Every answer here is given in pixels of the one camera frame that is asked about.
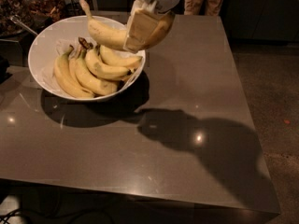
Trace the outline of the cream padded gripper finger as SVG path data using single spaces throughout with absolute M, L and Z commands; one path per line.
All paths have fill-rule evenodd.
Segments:
M 133 2 L 133 6 L 131 9 L 130 14 L 145 14 L 149 16 L 155 16 L 156 15 L 156 0 L 149 0 L 149 1 L 142 1 L 142 0 L 135 0 Z
M 146 9 L 137 9 L 128 20 L 123 48 L 137 53 L 159 44 L 163 40 L 162 17 Z

